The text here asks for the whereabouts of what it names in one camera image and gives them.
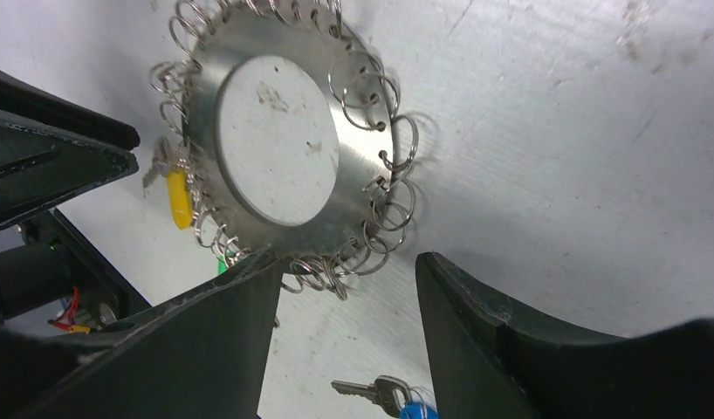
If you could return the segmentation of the key with green tag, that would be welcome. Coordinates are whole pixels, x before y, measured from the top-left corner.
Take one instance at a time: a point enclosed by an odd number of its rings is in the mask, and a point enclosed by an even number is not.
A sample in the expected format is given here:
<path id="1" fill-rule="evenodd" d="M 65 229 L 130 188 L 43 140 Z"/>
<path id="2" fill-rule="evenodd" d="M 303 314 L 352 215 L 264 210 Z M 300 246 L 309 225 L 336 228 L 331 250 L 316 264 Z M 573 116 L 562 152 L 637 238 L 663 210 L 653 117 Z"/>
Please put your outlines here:
<path id="1" fill-rule="evenodd" d="M 233 253 L 226 252 L 224 255 L 220 256 L 217 258 L 218 260 L 218 265 L 217 265 L 217 273 L 222 274 L 229 270 L 231 267 L 233 267 L 236 264 L 236 258 Z"/>

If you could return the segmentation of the metal disc with key rings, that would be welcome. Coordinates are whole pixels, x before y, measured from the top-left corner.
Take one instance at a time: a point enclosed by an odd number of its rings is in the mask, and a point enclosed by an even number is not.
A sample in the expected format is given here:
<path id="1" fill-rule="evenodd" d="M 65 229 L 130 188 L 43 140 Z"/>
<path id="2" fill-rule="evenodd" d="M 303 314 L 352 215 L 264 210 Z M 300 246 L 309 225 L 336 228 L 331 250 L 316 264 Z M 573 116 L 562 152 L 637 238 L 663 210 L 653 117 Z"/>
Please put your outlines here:
<path id="1" fill-rule="evenodd" d="M 177 1 L 150 72 L 189 149 L 189 229 L 215 258 L 269 251 L 283 288 L 347 298 L 405 242 L 414 118 L 338 1 Z"/>

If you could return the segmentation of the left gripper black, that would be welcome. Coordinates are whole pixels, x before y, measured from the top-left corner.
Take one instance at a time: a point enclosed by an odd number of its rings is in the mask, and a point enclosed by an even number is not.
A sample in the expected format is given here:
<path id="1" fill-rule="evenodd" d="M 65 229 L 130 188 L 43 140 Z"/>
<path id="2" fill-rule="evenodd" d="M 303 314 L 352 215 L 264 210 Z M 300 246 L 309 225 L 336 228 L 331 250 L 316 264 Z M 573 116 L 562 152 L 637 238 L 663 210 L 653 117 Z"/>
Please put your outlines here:
<path id="1" fill-rule="evenodd" d="M 134 127 L 0 71 L 0 230 L 18 224 L 21 240 L 0 251 L 0 339 L 95 338 L 148 323 L 151 305 L 66 216 L 35 216 L 136 173 L 140 144 Z"/>

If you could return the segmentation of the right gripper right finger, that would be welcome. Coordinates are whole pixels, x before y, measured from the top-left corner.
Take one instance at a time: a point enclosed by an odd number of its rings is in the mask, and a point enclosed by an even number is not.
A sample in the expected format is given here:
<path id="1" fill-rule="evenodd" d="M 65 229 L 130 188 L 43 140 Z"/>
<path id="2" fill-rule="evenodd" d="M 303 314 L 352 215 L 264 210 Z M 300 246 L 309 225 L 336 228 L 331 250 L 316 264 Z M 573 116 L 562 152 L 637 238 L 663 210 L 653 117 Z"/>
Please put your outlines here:
<path id="1" fill-rule="evenodd" d="M 415 284 L 442 418 L 714 418 L 714 318 L 596 332 L 437 252 L 418 255 Z"/>

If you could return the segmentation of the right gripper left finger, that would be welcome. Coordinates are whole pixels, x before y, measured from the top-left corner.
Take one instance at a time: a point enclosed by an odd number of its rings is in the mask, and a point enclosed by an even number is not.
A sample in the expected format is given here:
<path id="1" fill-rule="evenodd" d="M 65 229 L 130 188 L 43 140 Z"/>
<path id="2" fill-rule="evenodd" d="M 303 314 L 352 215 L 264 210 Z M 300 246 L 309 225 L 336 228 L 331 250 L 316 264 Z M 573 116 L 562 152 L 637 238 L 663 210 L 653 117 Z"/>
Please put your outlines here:
<path id="1" fill-rule="evenodd" d="M 254 418 L 282 275 L 256 251 L 96 333 L 14 334 L 29 368 L 18 418 Z"/>

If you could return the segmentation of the key with blue tag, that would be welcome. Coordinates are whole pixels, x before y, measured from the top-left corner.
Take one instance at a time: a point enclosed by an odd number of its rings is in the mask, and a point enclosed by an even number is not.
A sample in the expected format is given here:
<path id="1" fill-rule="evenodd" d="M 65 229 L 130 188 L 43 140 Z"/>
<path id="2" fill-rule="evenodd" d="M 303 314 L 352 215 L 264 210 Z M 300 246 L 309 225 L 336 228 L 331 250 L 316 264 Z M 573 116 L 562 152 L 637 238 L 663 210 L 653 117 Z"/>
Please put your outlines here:
<path id="1" fill-rule="evenodd" d="M 379 375 L 368 384 L 333 380 L 331 387 L 341 395 L 359 396 L 370 401 L 391 418 L 439 418 L 436 409 L 416 388 L 393 376 Z"/>

